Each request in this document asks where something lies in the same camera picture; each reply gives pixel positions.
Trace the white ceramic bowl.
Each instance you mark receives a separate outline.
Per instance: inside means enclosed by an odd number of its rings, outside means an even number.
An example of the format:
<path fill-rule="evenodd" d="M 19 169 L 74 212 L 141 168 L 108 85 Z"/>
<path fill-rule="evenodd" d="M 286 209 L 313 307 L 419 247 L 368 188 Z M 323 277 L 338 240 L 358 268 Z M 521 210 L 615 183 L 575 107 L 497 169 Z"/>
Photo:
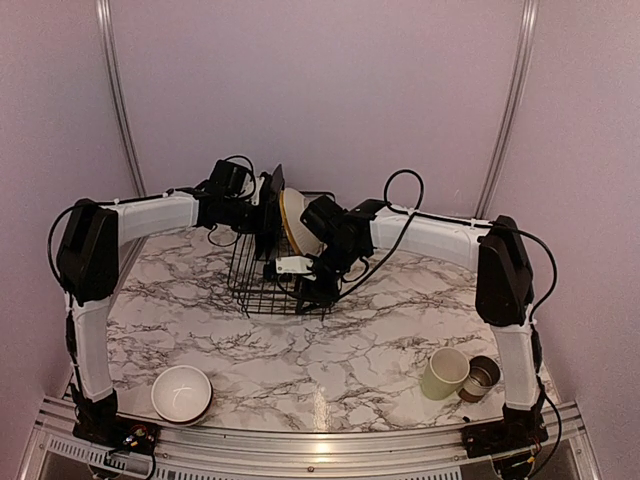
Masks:
<path fill-rule="evenodd" d="M 151 388 L 151 403 L 164 420 L 176 424 L 198 421 L 213 399 L 213 387 L 204 372 L 178 365 L 162 372 Z"/>

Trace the yellow polka dot plate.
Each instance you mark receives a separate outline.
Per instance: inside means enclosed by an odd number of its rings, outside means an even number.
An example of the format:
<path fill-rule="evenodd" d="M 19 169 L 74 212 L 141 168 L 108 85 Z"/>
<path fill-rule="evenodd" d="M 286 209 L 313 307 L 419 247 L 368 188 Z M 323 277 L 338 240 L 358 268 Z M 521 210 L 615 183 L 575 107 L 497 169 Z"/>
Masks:
<path fill-rule="evenodd" d="M 290 228 L 290 222 L 288 220 L 287 217 L 287 206 L 286 206 L 286 200 L 287 200 L 287 191 L 288 189 L 284 189 L 279 196 L 279 209 L 280 209 L 280 215 L 281 215 L 281 219 L 282 219 L 282 225 L 283 225 L 283 229 L 286 235 L 286 238 L 289 242 L 290 245 L 293 246 L 293 237 L 292 237 L 292 232 L 291 232 L 291 228 Z"/>

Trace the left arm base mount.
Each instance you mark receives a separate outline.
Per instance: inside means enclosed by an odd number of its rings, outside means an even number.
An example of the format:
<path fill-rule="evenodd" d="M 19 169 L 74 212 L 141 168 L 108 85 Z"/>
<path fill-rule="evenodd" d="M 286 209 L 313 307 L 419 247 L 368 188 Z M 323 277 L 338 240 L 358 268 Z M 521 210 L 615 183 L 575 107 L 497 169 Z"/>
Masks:
<path fill-rule="evenodd" d="M 158 424 L 118 414 L 118 397 L 112 391 L 106 398 L 92 401 L 71 386 L 76 421 L 73 436 L 115 451 L 152 455 L 160 427 Z"/>

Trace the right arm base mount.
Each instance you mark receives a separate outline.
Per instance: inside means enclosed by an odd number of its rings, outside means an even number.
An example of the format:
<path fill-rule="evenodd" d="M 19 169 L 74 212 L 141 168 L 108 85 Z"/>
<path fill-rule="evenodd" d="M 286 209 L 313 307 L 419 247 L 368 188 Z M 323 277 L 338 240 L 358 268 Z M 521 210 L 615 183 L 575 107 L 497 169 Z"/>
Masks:
<path fill-rule="evenodd" d="M 529 410 L 503 406 L 499 420 L 468 424 L 461 430 L 462 443 L 469 458 L 495 455 L 536 446 L 549 435 L 542 416 L 545 397 L 540 396 Z"/>

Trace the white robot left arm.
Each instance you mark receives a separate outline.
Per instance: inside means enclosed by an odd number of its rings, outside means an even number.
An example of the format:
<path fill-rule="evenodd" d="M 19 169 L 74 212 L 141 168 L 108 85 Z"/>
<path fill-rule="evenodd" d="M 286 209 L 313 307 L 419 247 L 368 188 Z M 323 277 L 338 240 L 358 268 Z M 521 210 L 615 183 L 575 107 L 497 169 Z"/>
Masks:
<path fill-rule="evenodd" d="M 114 395 L 109 373 L 107 319 L 120 278 L 120 248 L 171 230 L 225 225 L 245 234 L 265 227 L 267 201 L 231 199 L 195 188 L 141 199 L 81 199 L 70 215 L 55 258 L 68 296 L 65 340 L 76 389 L 91 403 Z"/>

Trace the white square floral plate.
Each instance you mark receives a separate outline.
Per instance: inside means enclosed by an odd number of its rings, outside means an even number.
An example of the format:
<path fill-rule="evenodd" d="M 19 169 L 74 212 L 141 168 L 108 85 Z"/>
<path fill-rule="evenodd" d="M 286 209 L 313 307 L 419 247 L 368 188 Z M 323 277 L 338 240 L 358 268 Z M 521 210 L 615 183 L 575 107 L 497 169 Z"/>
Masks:
<path fill-rule="evenodd" d="M 276 249 L 281 231 L 280 194 L 285 187 L 283 168 L 278 164 L 271 174 L 263 172 L 255 239 L 255 259 L 268 261 Z"/>

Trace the round brown rim floral plate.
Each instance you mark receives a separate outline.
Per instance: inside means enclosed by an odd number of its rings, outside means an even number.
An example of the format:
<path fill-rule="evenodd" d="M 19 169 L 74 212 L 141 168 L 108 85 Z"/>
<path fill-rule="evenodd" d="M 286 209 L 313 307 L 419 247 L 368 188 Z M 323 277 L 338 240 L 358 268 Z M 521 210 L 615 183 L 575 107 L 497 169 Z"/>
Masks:
<path fill-rule="evenodd" d="M 323 243 L 304 225 L 302 214 L 309 205 L 309 200 L 298 190 L 285 188 L 287 191 L 287 217 L 293 237 L 293 251 L 296 255 L 318 255 Z"/>

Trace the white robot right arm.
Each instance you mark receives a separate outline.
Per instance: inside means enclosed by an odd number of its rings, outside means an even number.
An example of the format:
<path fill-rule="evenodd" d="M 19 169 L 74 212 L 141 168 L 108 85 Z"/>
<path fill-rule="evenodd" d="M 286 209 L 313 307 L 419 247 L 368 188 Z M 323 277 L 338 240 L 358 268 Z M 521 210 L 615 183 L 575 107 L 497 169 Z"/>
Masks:
<path fill-rule="evenodd" d="M 368 200 L 347 211 L 321 197 L 287 219 L 290 240 L 304 256 L 305 300 L 332 304 L 342 297 L 341 277 L 377 249 L 407 250 L 454 263 L 475 273 L 475 307 L 497 341 L 505 382 L 505 407 L 495 438 L 515 448 L 534 431 L 527 411 L 542 398 L 540 349 L 531 320 L 533 269 L 521 232 L 502 216 L 495 222 L 393 212 Z"/>

